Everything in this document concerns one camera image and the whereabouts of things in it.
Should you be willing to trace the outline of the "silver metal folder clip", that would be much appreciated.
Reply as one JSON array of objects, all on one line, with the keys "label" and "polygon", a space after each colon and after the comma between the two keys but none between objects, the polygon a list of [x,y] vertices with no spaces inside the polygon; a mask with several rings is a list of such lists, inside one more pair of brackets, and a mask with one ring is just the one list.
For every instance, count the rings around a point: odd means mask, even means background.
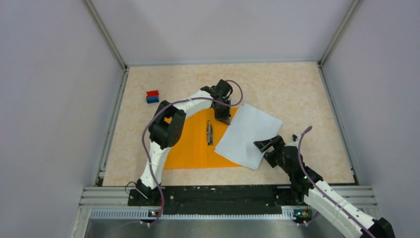
[{"label": "silver metal folder clip", "polygon": [[207,128],[206,128],[206,136],[207,136],[207,145],[213,145],[213,127],[210,120],[207,121]]}]

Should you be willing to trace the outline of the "red and blue toy brick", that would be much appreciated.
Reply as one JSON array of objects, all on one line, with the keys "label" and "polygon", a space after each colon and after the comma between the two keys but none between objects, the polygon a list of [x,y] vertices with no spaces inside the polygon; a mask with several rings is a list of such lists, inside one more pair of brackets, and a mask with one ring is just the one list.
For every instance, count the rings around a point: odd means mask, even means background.
[{"label": "red and blue toy brick", "polygon": [[148,104],[159,102],[159,91],[158,90],[147,91],[146,92],[146,102]]}]

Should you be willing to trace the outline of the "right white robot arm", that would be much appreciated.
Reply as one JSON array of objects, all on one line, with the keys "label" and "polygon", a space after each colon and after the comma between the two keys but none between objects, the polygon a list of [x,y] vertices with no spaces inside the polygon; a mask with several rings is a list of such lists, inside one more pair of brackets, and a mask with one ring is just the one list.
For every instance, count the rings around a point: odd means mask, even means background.
[{"label": "right white robot arm", "polygon": [[279,166],[289,177],[290,197],[296,204],[306,204],[324,216],[346,238],[393,238],[392,225],[376,219],[339,195],[317,172],[303,161],[301,135],[286,143],[280,135],[253,144],[272,166]]}]

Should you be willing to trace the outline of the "white paper sheets stack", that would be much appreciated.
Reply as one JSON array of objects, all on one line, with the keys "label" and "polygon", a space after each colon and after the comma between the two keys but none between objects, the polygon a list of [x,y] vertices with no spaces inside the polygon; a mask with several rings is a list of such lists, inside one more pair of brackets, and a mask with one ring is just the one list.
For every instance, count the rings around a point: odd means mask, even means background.
[{"label": "white paper sheets stack", "polygon": [[257,170],[263,153],[254,142],[276,136],[282,125],[282,120],[244,104],[216,145],[215,153],[240,166]]}]

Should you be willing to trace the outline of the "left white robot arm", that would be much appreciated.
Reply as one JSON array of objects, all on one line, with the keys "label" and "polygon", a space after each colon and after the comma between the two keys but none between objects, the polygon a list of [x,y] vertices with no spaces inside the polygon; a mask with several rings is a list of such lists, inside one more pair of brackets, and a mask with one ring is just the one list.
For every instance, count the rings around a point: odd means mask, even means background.
[{"label": "left white robot arm", "polygon": [[231,80],[219,80],[214,86],[204,86],[192,96],[176,102],[162,101],[145,131],[150,133],[150,145],[145,147],[147,165],[136,182],[136,191],[147,205],[153,205],[161,194],[161,174],[170,149],[180,140],[184,123],[190,116],[213,109],[216,121],[230,125]]}]

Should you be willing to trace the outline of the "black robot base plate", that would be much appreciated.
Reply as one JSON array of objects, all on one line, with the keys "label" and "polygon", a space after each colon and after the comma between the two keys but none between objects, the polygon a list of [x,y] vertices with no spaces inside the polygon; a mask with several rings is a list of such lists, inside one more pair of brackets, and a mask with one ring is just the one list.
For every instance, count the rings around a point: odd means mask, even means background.
[{"label": "black robot base plate", "polygon": [[281,215],[288,209],[293,218],[314,215],[289,186],[166,186],[149,198],[136,189],[129,192],[128,206],[160,205],[165,215]]}]

